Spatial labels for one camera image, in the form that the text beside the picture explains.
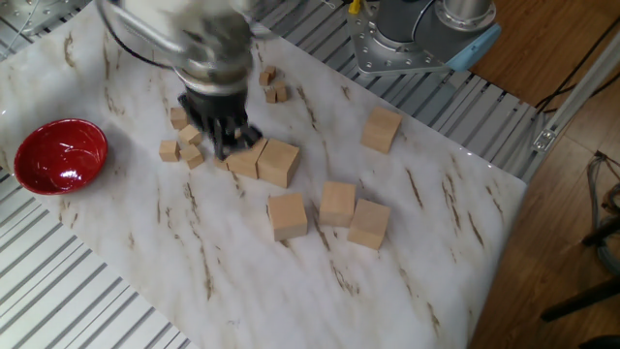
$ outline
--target metal bracket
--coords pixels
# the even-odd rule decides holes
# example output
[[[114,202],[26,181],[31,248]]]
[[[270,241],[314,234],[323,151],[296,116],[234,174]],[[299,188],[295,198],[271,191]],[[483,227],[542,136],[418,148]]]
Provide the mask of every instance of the metal bracket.
[[[555,131],[551,131],[546,128],[543,129],[534,140],[534,143],[532,144],[532,150],[538,152],[547,152],[551,148],[553,141],[555,141],[557,137],[558,135],[555,133]]]
[[[357,15],[347,16],[357,66],[362,73],[384,76],[450,70],[450,67],[425,52],[418,44],[396,43],[383,36],[375,23],[379,4],[373,3],[372,7],[372,13],[360,11]]]

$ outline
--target metal stand leg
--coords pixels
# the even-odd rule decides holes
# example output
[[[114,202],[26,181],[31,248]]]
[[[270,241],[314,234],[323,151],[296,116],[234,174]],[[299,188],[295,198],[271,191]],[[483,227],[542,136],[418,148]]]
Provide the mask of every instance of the metal stand leg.
[[[620,294],[620,277],[614,277],[609,281],[547,308],[542,312],[541,319],[545,322],[551,322],[617,294]]]
[[[592,246],[593,244],[603,241],[608,236],[620,231],[620,216],[613,218],[607,224],[597,229],[594,233],[585,237],[581,243],[586,246]]]

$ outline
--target large wooden cube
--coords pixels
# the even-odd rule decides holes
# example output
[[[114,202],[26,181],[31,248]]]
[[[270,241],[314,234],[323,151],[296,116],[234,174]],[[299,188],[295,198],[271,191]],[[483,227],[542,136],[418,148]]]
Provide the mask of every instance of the large wooden cube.
[[[165,162],[177,162],[179,146],[177,141],[162,141],[159,144],[159,156]]]
[[[229,170],[236,174],[258,179],[257,162],[266,144],[266,139],[260,139],[251,149],[237,152],[226,158]]]
[[[187,162],[190,170],[204,162],[201,151],[193,144],[181,150],[181,157]]]
[[[192,125],[187,125],[181,131],[179,131],[178,137],[181,139],[182,142],[188,145],[198,145],[202,142],[201,132]]]
[[[359,199],[347,240],[379,250],[386,236],[389,207]]]
[[[402,115],[381,107],[375,108],[366,121],[361,143],[371,149],[388,154],[394,141]]]
[[[353,184],[328,181],[323,185],[319,222],[349,228],[356,209],[356,187]]]
[[[170,122],[175,130],[181,130],[190,124],[187,113],[185,113],[185,110],[182,108],[170,109]]]
[[[259,178],[288,188],[299,167],[299,148],[271,139],[259,158]]]
[[[267,210],[276,241],[302,237],[308,233],[308,218],[301,194],[269,198]]]

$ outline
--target metal grating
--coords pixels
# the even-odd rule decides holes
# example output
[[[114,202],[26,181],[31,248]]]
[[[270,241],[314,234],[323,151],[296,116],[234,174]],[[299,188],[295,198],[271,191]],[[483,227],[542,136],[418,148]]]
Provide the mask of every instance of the metal grating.
[[[2,170],[0,280],[0,348],[163,349],[189,344]]]
[[[321,0],[308,1],[299,14],[282,0],[264,9],[259,20],[472,153],[530,180],[543,160],[530,149],[543,128],[542,117],[532,107],[469,72],[363,76],[346,28],[346,6],[338,0],[331,1],[333,9]],[[78,12],[75,9],[38,35],[19,36],[11,53]],[[16,29],[0,18],[0,49],[15,34]],[[195,347],[1,170],[0,280],[0,348]]]

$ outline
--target black cable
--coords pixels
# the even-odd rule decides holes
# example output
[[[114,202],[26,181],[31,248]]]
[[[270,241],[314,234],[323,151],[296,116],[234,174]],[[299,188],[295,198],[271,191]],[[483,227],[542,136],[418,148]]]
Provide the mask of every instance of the black cable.
[[[127,53],[131,54],[132,56],[134,56],[135,58],[141,60],[144,63],[148,63],[152,66],[155,67],[159,67],[162,69],[166,69],[166,70],[172,70],[172,67],[166,64],[162,64],[162,63],[157,63],[155,61],[152,61],[146,57],[141,56],[139,53],[133,51],[132,49],[128,48],[127,45],[125,45],[120,38],[118,38],[118,36],[116,36],[116,33],[114,33],[114,30],[112,29],[111,24],[109,23],[108,18],[106,17],[106,14],[104,13],[104,6],[103,6],[103,1],[104,0],[97,0],[95,1],[97,3],[97,9],[99,10],[99,15],[101,15],[101,19],[104,22],[104,25],[106,26],[106,29],[109,31],[110,35],[112,36],[112,38],[114,38],[114,40],[116,41],[116,43],[121,46]]]
[[[579,69],[581,69],[583,64],[588,60],[588,58],[590,58],[590,56],[592,55],[594,50],[601,44],[601,42],[605,39],[605,37],[607,35],[609,35],[609,33],[613,30],[613,28],[615,28],[615,26],[618,25],[618,23],[620,23],[620,16],[618,18],[616,18],[607,27],[605,32],[599,37],[599,39],[594,43],[594,45],[592,45],[592,47],[586,52],[586,54],[583,56],[583,58],[581,58],[581,61],[579,61],[579,63],[577,63],[577,65],[573,68],[571,73],[564,79],[564,81],[562,81],[562,83],[558,86],[558,88],[555,90],[555,92],[553,92],[552,94],[550,94],[550,95],[546,96],[545,98],[541,99],[541,101],[536,104],[536,108],[538,110],[538,113],[543,111],[551,103],[551,101],[555,97],[561,95],[562,93],[566,93],[566,92],[569,92],[569,91],[574,89],[575,85],[570,86],[570,87],[568,87],[568,88],[566,88],[564,90],[562,89],[562,87],[564,87],[567,83],[569,83],[569,81],[574,77],[574,75],[577,73],[577,71]]]
[[[620,72],[618,72],[615,76],[613,76],[613,78],[609,79],[608,82],[602,84],[601,87],[599,87],[596,90],[594,90],[594,92],[592,92],[592,95],[590,96],[590,98],[592,98],[592,97],[598,95],[599,93],[603,92],[603,90],[605,90],[606,88],[610,87],[614,82],[616,82],[618,80],[618,78],[620,78]],[[543,111],[543,112],[547,113],[547,112],[555,112],[555,111],[558,111],[558,109],[554,108],[554,109],[546,110],[546,111]]]

